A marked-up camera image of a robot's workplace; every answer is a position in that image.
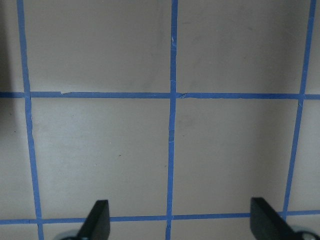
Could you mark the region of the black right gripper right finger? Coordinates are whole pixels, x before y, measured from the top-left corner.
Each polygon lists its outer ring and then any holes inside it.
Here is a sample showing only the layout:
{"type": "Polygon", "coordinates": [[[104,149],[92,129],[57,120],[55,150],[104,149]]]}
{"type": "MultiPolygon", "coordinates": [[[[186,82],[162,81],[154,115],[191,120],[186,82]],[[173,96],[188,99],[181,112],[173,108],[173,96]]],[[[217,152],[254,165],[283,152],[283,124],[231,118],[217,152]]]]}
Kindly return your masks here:
{"type": "Polygon", "coordinates": [[[250,200],[250,230],[256,240],[299,240],[295,232],[262,197],[250,200]]]}

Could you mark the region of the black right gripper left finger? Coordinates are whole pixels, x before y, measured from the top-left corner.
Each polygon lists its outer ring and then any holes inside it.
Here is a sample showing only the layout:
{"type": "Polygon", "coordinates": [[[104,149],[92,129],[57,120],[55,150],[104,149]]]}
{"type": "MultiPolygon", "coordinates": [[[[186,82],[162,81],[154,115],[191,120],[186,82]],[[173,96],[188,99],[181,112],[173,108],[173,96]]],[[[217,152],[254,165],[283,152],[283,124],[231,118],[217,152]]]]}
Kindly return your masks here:
{"type": "Polygon", "coordinates": [[[107,240],[111,232],[108,200],[97,200],[76,235],[77,240],[107,240]]]}

